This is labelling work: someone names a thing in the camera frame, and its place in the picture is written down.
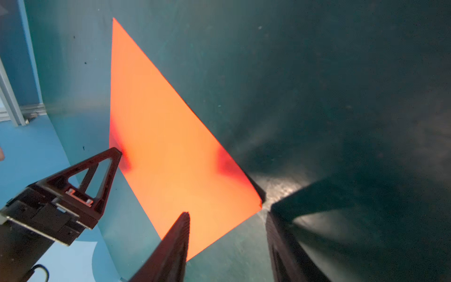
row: dark green surface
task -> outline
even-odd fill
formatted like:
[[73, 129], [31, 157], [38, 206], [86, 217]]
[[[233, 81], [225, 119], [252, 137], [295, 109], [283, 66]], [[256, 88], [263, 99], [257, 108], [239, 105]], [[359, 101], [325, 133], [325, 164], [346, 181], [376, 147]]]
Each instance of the dark green surface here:
[[[307, 237], [309, 253], [331, 280], [365, 281], [384, 271], [413, 275], [427, 267], [431, 281], [447, 280], [451, 3], [26, 4], [43, 99], [71, 163], [108, 146], [115, 17], [268, 192], [269, 203], [319, 181], [312, 186], [317, 191], [305, 190], [292, 205], [305, 206], [300, 214], [315, 213], [297, 219], [308, 231], [298, 238]], [[100, 227], [127, 277], [158, 237], [130, 188], [118, 183], [126, 196], [109, 203]], [[115, 218], [119, 206], [125, 208]], [[121, 233], [118, 226], [130, 221], [135, 227]], [[356, 263], [360, 253], [352, 254], [363, 246], [383, 254], [366, 269]], [[399, 256], [402, 250], [410, 252]], [[260, 217], [193, 258], [186, 272], [187, 281], [271, 280]]]

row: orange sheet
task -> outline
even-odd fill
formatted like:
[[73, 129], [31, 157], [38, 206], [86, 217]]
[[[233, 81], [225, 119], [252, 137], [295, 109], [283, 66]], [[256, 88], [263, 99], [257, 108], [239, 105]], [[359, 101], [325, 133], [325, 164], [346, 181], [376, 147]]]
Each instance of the orange sheet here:
[[188, 259], [261, 209], [238, 165], [115, 19], [110, 146], [161, 238], [189, 212]]

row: black cable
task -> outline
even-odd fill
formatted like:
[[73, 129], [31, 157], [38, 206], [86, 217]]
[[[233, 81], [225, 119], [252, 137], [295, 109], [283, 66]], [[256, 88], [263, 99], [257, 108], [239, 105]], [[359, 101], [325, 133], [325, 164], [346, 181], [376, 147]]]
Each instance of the black cable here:
[[31, 278], [31, 276], [34, 274], [34, 271], [35, 271], [37, 268], [42, 268], [42, 269], [45, 271], [45, 273], [46, 273], [46, 281], [45, 281], [45, 282], [49, 282], [49, 277], [50, 277], [49, 270], [48, 270], [45, 266], [43, 266], [42, 264], [36, 264], [36, 265], [33, 266], [30, 270], [28, 270], [27, 274], [25, 274], [25, 276], [22, 277], [22, 279], [20, 280], [20, 282], [26, 282], [26, 281], [28, 281], [28, 280]]

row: metal frame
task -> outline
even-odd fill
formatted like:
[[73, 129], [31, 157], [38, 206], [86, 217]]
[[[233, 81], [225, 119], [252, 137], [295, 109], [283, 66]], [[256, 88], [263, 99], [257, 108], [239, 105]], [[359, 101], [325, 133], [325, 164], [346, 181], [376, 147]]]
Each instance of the metal frame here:
[[14, 91], [9, 83], [8, 75], [6, 74], [5, 67], [0, 58], [0, 99], [2, 100], [9, 118], [13, 122], [14, 126], [27, 125], [28, 120], [24, 119], [22, 112], [20, 111], [19, 104], [17, 103]]

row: blue wall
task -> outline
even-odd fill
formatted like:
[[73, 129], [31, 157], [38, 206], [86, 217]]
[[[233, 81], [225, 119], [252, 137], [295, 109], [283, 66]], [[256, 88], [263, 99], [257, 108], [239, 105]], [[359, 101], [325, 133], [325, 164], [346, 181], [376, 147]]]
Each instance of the blue wall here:
[[[5, 154], [0, 162], [0, 206], [28, 184], [69, 166], [47, 116], [39, 116], [23, 127], [13, 127], [11, 121], [0, 122], [0, 147]], [[70, 247], [54, 243], [39, 263], [49, 269], [50, 282], [120, 279], [97, 227], [85, 230]], [[43, 273], [37, 271], [30, 282], [41, 282], [43, 278]]]
[[23, 0], [0, 0], [0, 57], [19, 105], [42, 102]]

